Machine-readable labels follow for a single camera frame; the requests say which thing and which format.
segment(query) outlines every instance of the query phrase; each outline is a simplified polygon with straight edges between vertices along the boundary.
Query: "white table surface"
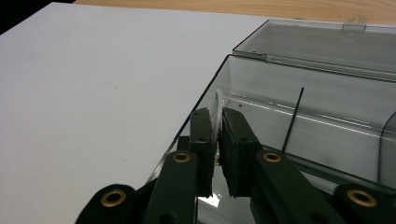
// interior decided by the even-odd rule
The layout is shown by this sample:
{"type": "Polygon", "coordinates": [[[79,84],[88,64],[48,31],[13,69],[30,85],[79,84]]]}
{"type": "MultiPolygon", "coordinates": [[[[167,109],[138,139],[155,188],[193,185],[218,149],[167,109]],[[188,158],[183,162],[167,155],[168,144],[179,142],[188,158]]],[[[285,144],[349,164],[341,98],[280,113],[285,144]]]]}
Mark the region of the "white table surface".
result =
{"type": "Polygon", "coordinates": [[[0,223],[74,223],[143,186],[263,17],[50,4],[0,35],[0,223]]]}

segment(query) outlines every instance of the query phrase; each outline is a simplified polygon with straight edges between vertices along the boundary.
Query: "open lid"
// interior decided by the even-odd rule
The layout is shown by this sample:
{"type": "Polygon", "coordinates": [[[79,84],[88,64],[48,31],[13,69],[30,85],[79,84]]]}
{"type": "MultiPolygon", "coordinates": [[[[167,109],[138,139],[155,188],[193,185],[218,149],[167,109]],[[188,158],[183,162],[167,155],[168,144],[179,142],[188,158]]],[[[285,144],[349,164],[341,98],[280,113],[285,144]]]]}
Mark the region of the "open lid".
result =
{"type": "Polygon", "coordinates": [[[233,49],[267,62],[396,81],[396,29],[345,24],[269,20],[233,49]]]}

